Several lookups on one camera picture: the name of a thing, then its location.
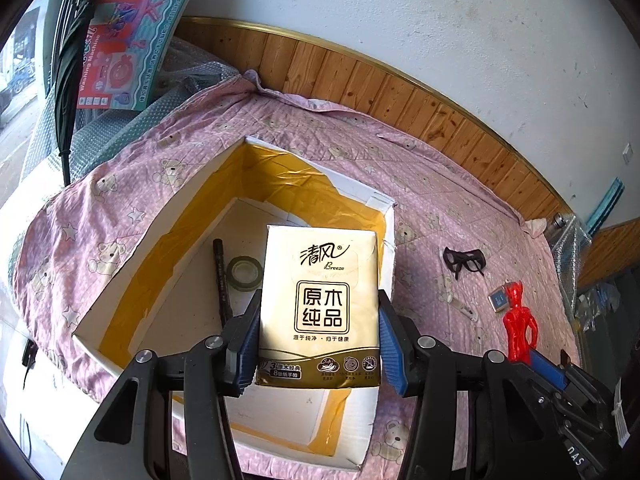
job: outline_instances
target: pink blanket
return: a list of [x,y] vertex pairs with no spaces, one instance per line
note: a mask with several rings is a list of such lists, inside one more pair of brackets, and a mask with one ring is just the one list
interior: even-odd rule
[[[337,104],[263,90],[249,71],[194,95],[114,159],[67,187],[41,209],[26,233],[14,275],[20,312],[38,346],[94,399],[105,396],[113,379],[76,348],[71,334],[172,196],[174,188],[158,178],[162,161],[184,162],[174,178],[180,186],[243,136],[276,144],[394,197],[393,304],[421,333],[459,352],[505,351],[502,319],[487,294],[506,281],[522,280],[524,304],[540,327],[538,349],[556,361],[563,348],[578,362],[546,241],[532,238],[510,206],[420,140]],[[463,269],[456,281],[442,261],[446,246],[482,249],[484,276]],[[111,256],[105,262],[99,253],[107,248]],[[98,266],[104,268],[97,272]],[[459,401],[456,467],[466,461],[462,394]],[[395,479],[413,410],[412,400],[399,399],[382,385],[372,444],[359,473],[315,468],[238,446],[242,469],[283,479],[316,474]],[[184,428],[177,423],[174,446],[184,450]]]

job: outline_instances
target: umbrella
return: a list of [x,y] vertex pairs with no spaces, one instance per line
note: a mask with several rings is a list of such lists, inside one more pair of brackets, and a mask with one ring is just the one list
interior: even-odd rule
[[58,59],[55,87],[56,140],[62,158],[62,175],[65,186],[71,183],[69,154],[74,134],[78,88],[82,77],[82,55],[89,22],[94,16],[96,0],[80,0],[78,13],[66,35]]

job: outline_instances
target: tape roll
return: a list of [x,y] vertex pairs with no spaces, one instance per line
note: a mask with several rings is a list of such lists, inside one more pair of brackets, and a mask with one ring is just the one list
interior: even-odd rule
[[258,288],[263,276],[260,262],[251,256],[236,256],[226,266],[227,283],[240,292],[251,292]]

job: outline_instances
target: green tape roll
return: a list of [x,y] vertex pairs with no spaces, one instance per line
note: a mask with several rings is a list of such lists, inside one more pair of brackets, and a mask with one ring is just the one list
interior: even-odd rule
[[[234,274],[234,271],[238,272],[240,266],[246,265],[252,266],[257,274],[252,282],[243,282]],[[264,271],[262,270],[260,262],[251,256],[236,256],[229,262],[228,266],[226,266],[227,283],[240,292],[251,292],[258,288],[262,283],[263,276]]]

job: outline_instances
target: dark floor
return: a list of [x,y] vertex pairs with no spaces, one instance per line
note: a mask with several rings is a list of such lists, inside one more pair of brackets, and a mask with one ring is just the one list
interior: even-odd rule
[[640,330],[640,267],[607,280],[620,292],[620,306],[595,320],[596,330],[581,338],[584,367],[614,390]]

